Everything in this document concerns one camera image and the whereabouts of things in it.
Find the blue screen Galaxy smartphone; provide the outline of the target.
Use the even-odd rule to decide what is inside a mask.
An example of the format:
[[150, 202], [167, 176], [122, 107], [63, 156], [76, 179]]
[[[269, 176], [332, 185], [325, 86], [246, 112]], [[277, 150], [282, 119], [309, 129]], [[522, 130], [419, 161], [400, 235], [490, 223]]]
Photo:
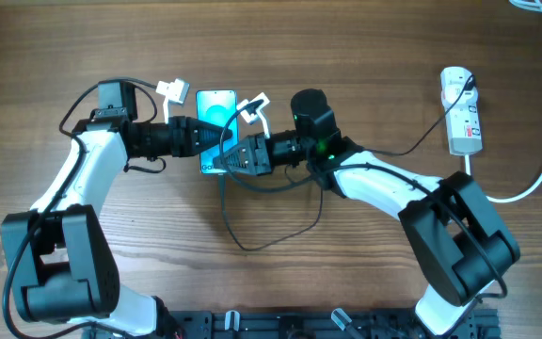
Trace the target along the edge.
[[[196, 94], [197, 117], [219, 126], [225, 126], [227, 120], [236, 111], [237, 95], [234, 90], [200, 90]], [[199, 155], [200, 172], [205, 175], [212, 173], [213, 159], [219, 155], [219, 146], [213, 147]]]

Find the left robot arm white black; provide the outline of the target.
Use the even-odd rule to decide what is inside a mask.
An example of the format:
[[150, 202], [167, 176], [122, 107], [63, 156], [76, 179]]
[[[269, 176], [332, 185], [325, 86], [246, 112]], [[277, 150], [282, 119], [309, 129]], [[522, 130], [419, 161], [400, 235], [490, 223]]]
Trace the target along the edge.
[[191, 157], [224, 143], [231, 132], [206, 121], [171, 116], [187, 84], [152, 84], [131, 77], [91, 87], [99, 103], [69, 132], [70, 153], [48, 190], [29, 210], [1, 225], [8, 266], [2, 314], [16, 325], [59, 325], [117, 338], [177, 338], [181, 328], [164, 302], [120, 282], [99, 215], [116, 176], [130, 160]]

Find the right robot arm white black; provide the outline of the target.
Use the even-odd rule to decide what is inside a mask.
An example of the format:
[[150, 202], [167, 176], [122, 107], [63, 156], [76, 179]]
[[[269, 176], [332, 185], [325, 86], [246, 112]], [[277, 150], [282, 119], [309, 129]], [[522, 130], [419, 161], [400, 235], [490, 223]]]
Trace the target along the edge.
[[504, 273], [520, 258], [512, 233], [482, 188], [465, 172], [442, 179], [400, 169], [342, 135], [320, 89], [299, 91], [291, 101], [295, 127], [263, 130], [214, 160], [232, 179], [266, 175], [279, 165], [306, 162], [322, 190], [366, 202], [397, 219], [428, 286], [414, 307], [425, 332], [451, 334], [473, 307], [507, 296]]

